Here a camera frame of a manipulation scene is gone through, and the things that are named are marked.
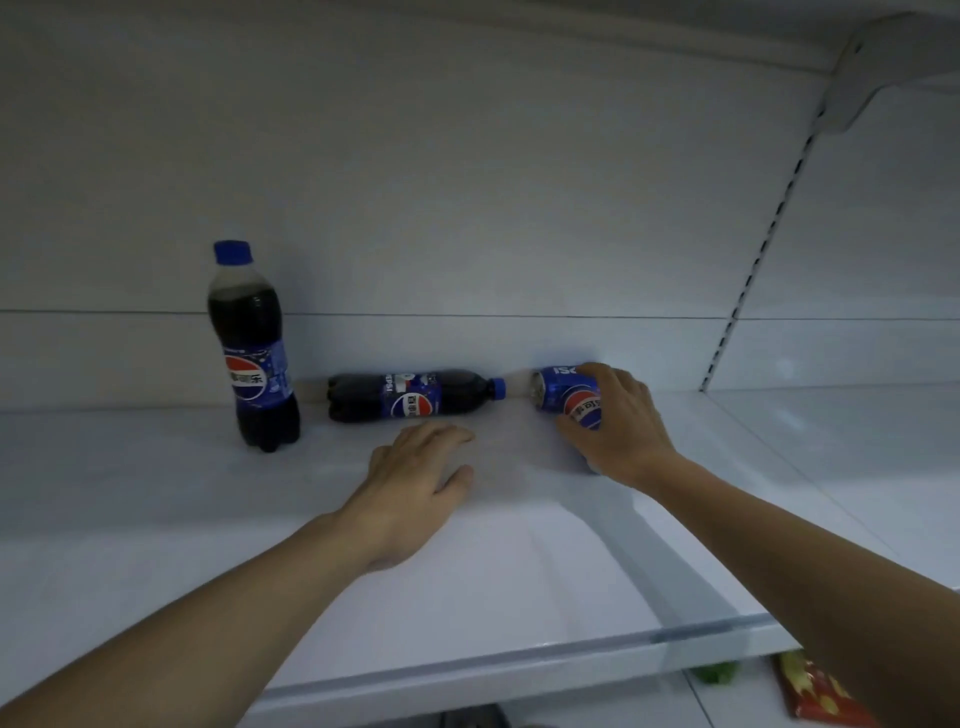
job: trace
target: shelf bracket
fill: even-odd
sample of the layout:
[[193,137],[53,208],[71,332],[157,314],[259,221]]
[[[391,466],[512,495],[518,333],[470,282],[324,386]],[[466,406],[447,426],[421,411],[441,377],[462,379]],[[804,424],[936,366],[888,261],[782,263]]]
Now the shelf bracket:
[[813,132],[845,132],[885,86],[958,68],[960,21],[911,12],[869,23],[840,54]]

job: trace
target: bottle neck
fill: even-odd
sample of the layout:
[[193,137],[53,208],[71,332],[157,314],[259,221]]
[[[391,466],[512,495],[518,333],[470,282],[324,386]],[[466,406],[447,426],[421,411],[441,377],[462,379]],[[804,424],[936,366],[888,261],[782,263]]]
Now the bottle neck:
[[245,265],[218,265],[217,275],[210,283],[210,295],[218,291],[229,291],[234,288],[252,290],[269,288],[270,283],[261,276],[252,263]]

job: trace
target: soda can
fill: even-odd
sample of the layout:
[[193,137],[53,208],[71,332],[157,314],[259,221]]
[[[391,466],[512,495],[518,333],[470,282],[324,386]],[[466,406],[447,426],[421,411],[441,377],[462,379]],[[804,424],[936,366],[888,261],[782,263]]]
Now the soda can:
[[600,390],[596,380],[576,367],[545,367],[533,372],[530,398],[537,409],[569,415],[581,427],[600,426]]

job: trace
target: blue bottle cap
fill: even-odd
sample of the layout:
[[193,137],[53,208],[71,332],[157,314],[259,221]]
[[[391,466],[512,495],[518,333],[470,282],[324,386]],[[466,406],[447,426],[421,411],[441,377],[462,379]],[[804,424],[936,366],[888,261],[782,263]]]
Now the blue bottle cap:
[[219,265],[249,265],[253,263],[250,243],[243,240],[221,240],[213,244],[213,254]]

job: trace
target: pepsi bottle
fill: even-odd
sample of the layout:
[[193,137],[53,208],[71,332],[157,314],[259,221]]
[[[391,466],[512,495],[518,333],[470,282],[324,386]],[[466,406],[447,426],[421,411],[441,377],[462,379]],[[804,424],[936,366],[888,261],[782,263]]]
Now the pepsi bottle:
[[423,375],[339,375],[326,385],[330,419],[366,423],[386,417],[464,415],[507,396],[503,379],[448,369]]
[[300,437],[300,410],[287,378],[280,301],[273,286],[253,269],[250,245],[221,240],[213,252],[220,269],[210,283],[206,310],[224,347],[240,434],[247,445],[274,452]]

